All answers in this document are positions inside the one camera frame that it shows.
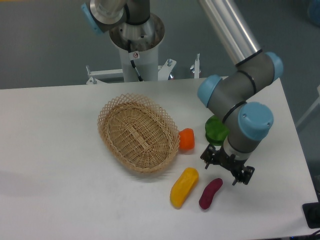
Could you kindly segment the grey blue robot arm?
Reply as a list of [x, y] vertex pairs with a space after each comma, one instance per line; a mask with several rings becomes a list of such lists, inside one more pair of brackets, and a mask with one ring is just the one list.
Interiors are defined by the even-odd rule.
[[[200, 101], [229, 130], [222, 147], [216, 150], [209, 145], [201, 158], [207, 165], [230, 171], [235, 183], [248, 184], [255, 169], [245, 162], [274, 122], [267, 106], [249, 98], [283, 74], [283, 62], [275, 53], [261, 49], [234, 1], [202, 0], [199, 4], [236, 67], [227, 78], [207, 77], [197, 90]], [[156, 57], [146, 66], [138, 62], [142, 53], [159, 45], [165, 32], [148, 0], [89, 0], [81, 10], [95, 33], [109, 32], [113, 43], [124, 51], [125, 81], [158, 80]]]

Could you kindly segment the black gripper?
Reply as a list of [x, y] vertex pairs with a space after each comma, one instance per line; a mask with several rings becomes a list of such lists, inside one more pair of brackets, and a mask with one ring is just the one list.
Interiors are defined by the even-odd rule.
[[209, 144], [200, 158], [205, 163], [205, 169], [208, 169], [210, 165], [220, 165], [230, 171], [234, 176], [233, 186], [237, 183], [248, 185], [255, 171], [254, 167], [245, 166], [246, 159], [239, 160], [236, 159], [235, 154], [228, 155], [224, 147], [217, 151], [215, 146]]

